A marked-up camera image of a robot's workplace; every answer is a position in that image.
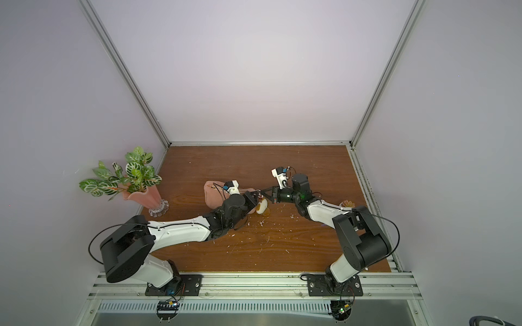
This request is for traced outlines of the white brown plush decoration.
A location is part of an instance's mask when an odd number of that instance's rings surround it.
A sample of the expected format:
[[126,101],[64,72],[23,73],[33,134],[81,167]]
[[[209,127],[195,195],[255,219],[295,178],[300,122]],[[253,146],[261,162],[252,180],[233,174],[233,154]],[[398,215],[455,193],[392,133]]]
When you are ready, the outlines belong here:
[[269,208],[269,201],[266,199],[266,198],[263,198],[257,205],[256,207],[256,213],[258,215],[262,215],[262,216],[270,216],[271,214],[271,211],[270,211],[270,208]]

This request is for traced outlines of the pink corduroy pouch bag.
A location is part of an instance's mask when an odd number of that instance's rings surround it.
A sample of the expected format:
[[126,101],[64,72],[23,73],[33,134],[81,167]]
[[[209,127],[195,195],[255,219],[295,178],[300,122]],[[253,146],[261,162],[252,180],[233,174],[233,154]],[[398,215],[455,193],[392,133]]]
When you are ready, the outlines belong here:
[[221,181],[207,181],[203,187],[205,194],[205,204],[211,209],[217,209],[220,207],[224,200],[230,197],[230,194],[223,190],[222,187],[225,185]]

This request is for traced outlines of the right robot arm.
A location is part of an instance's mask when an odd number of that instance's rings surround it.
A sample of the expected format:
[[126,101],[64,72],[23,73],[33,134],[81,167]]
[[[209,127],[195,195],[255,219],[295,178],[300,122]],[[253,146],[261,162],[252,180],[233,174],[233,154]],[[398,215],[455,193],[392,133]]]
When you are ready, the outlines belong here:
[[271,172],[277,185],[262,190],[267,200],[274,204],[292,203],[300,216],[335,230],[343,254],[326,269],[325,279],[330,286],[338,287],[393,255],[398,246],[390,243],[377,222],[381,217],[367,207],[330,204],[314,194],[307,175],[295,174],[289,178],[284,167]]

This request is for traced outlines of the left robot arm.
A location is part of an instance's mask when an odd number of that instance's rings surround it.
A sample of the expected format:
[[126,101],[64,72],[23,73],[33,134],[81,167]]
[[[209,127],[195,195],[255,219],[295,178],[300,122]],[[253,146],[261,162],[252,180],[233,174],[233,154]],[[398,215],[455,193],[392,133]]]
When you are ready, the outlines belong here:
[[192,242],[214,241],[228,234],[252,212],[264,212],[268,202],[259,191],[231,194],[221,206],[206,215],[179,221],[148,221],[136,215],[100,244],[101,263],[109,283],[135,278],[164,287],[175,278],[173,265],[153,252]]

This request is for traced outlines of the small succulent in white pot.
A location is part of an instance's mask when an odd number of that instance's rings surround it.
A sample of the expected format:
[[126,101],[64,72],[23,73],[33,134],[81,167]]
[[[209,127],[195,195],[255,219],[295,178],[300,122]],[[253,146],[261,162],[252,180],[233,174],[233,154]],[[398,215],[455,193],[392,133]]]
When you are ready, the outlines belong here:
[[349,209],[353,209],[356,207],[355,203],[350,201],[350,200],[344,200],[342,201],[342,203],[340,204],[340,206],[342,207],[345,207],[345,208],[349,208]]

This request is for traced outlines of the pink glass vase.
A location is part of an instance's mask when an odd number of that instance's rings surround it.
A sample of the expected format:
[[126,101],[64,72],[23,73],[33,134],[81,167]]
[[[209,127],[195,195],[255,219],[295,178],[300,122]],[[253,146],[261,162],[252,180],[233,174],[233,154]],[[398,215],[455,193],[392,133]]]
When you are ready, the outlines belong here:
[[169,203],[162,199],[157,186],[147,187],[144,192],[123,192],[125,200],[137,202],[142,207],[148,209],[150,217],[157,218],[163,216],[169,210]]

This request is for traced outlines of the green leafy artificial plant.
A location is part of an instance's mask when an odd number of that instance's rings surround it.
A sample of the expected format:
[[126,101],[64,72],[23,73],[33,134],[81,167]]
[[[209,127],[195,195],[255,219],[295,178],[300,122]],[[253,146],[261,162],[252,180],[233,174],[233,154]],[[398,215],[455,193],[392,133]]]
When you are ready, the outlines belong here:
[[122,193],[145,193],[163,181],[150,164],[153,158],[152,153],[145,152],[138,146],[132,152],[126,153],[124,167],[113,162],[110,168],[99,160],[98,166],[92,170],[96,177],[80,181],[79,188],[95,198],[108,196],[108,201]]

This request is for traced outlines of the left circuit board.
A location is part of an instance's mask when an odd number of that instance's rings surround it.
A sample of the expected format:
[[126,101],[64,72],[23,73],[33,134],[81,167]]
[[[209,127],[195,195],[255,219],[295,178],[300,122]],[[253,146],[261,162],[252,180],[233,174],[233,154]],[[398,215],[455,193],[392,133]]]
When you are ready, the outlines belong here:
[[162,323],[166,321],[169,323],[174,319],[180,310],[181,304],[175,300],[161,300],[156,305],[156,316]]

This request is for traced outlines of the circuit board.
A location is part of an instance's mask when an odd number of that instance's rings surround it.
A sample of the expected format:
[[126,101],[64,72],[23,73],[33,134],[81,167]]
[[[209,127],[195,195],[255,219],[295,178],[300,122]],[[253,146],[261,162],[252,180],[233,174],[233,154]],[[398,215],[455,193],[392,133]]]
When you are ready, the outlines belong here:
[[353,302],[349,300],[331,300],[329,315],[336,322],[346,322],[352,314]]
[[166,321],[169,323],[174,319],[180,310],[181,304],[175,300],[161,300],[156,305],[156,316],[162,323]]

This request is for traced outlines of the right circuit board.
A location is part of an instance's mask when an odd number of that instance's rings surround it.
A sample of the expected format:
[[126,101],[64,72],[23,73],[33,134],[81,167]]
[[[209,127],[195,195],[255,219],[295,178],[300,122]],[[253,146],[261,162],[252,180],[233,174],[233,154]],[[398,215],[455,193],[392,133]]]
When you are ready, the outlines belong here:
[[336,322],[346,322],[352,314],[353,302],[349,300],[331,300],[329,315]]

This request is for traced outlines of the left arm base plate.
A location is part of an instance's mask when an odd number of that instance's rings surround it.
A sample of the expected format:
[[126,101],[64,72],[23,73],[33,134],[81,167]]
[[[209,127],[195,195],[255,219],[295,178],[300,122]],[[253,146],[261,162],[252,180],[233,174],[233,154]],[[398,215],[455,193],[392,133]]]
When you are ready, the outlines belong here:
[[153,286],[151,283],[148,283],[148,286],[145,291],[145,296],[197,297],[201,290],[202,282],[202,274],[181,274],[179,276],[174,276],[174,278],[163,287],[157,288]]

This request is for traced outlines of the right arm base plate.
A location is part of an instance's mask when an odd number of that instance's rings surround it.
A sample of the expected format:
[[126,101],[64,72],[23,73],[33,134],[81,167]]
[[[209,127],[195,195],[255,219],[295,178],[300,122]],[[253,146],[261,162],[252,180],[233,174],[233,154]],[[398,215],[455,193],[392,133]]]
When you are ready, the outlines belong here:
[[326,274],[303,273],[300,279],[307,283],[308,295],[311,297],[341,296],[362,297],[364,295],[359,276],[352,276],[344,282],[337,282]]

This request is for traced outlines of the aluminium front rail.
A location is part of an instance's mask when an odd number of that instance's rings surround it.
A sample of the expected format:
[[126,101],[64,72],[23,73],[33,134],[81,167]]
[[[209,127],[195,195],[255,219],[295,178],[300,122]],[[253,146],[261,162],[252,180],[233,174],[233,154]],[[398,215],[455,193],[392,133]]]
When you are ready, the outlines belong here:
[[[147,299],[145,281],[127,279],[109,283],[101,273],[88,293],[89,299]],[[411,273],[364,272],[352,284],[342,286],[344,298],[361,300],[421,300],[422,295]],[[300,273],[203,272],[200,281],[188,281],[175,297],[210,300],[311,300],[320,297],[339,299],[339,290],[319,289]]]

